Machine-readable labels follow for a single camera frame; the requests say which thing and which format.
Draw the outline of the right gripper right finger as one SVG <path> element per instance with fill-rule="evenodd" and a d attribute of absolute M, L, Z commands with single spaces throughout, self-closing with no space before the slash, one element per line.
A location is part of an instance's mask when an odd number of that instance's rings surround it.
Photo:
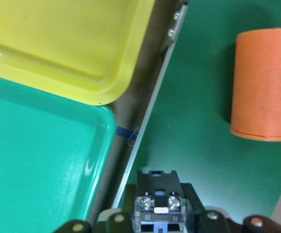
<path fill-rule="evenodd" d="M 187 201 L 186 229 L 188 233 L 227 233 L 228 224 L 224 215 L 216 210 L 206 210 L 190 183 L 182 183 Z"/>

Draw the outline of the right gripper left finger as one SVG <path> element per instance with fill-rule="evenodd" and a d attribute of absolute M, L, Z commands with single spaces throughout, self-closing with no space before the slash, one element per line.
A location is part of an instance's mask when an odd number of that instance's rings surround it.
<path fill-rule="evenodd" d="M 107 233 L 134 233 L 134 208 L 136 185 L 128 184 L 125 188 L 123 209 L 109 216 L 106 221 Z"/>

